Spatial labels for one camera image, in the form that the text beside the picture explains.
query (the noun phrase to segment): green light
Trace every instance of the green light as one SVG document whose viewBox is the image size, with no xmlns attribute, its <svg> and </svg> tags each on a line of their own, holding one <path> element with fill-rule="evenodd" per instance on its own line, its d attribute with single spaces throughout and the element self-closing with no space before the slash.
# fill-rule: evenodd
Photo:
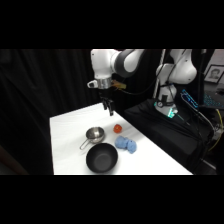
<svg viewBox="0 0 224 224">
<path fill-rule="evenodd" d="M 172 113 L 172 108 L 170 109 L 170 112 L 169 112 L 169 114 L 168 114 L 168 117 L 170 117 L 170 118 L 172 118 L 172 117 L 171 117 L 171 113 Z"/>
<path fill-rule="evenodd" d="M 169 118 L 173 118 L 175 116 L 175 114 L 173 113 L 173 108 L 170 109 L 170 112 L 168 114 Z"/>
</svg>

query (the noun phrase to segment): metal bowl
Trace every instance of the metal bowl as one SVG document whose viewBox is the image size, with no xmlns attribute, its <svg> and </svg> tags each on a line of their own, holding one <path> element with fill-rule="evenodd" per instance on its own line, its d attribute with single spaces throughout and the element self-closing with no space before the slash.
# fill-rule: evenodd
<svg viewBox="0 0 224 224">
<path fill-rule="evenodd" d="M 86 148 L 87 145 L 89 145 L 90 143 L 92 144 L 97 144 L 103 141 L 105 136 L 104 130 L 100 127 L 94 127 L 94 128 L 90 128 L 87 132 L 86 132 L 86 141 L 80 146 L 80 149 L 83 150 Z"/>
</svg>

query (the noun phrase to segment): black curtain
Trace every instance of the black curtain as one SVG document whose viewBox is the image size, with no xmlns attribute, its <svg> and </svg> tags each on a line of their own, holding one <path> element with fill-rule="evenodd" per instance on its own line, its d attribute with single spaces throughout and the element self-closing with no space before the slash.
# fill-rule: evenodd
<svg viewBox="0 0 224 224">
<path fill-rule="evenodd" d="M 200 58 L 196 50 L 194 61 Z M 98 91 L 87 88 L 94 79 L 90 51 L 0 50 L 0 145 L 30 174 L 53 174 L 49 118 L 100 102 Z M 148 49 L 135 76 L 113 78 L 124 81 L 129 92 L 143 91 L 155 78 L 161 53 Z M 116 111 L 123 116 L 125 109 L 151 98 L 153 90 L 140 96 L 115 91 Z"/>
</svg>

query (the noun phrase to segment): orange ball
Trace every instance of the orange ball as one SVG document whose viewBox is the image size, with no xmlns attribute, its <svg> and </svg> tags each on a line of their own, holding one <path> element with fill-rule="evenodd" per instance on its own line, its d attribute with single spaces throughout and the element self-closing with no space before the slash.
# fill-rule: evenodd
<svg viewBox="0 0 224 224">
<path fill-rule="evenodd" d="M 118 134 L 118 133 L 121 133 L 121 131 L 122 131 L 122 127 L 119 124 L 115 125 L 114 132 Z"/>
</svg>

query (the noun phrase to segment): table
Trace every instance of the table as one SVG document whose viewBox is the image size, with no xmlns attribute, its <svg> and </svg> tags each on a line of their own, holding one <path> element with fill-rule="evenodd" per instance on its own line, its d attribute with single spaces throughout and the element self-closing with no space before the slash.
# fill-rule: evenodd
<svg viewBox="0 0 224 224">
<path fill-rule="evenodd" d="M 86 155 L 92 147 L 81 151 L 86 131 L 102 127 L 106 133 L 103 142 L 114 145 L 118 134 L 116 124 L 123 127 L 120 135 L 136 141 L 137 151 L 117 149 L 119 159 L 109 175 L 192 175 L 183 166 L 162 151 L 116 112 L 110 117 L 102 104 L 90 106 L 50 119 L 52 157 L 55 175 L 94 175 L 86 166 Z"/>
</svg>

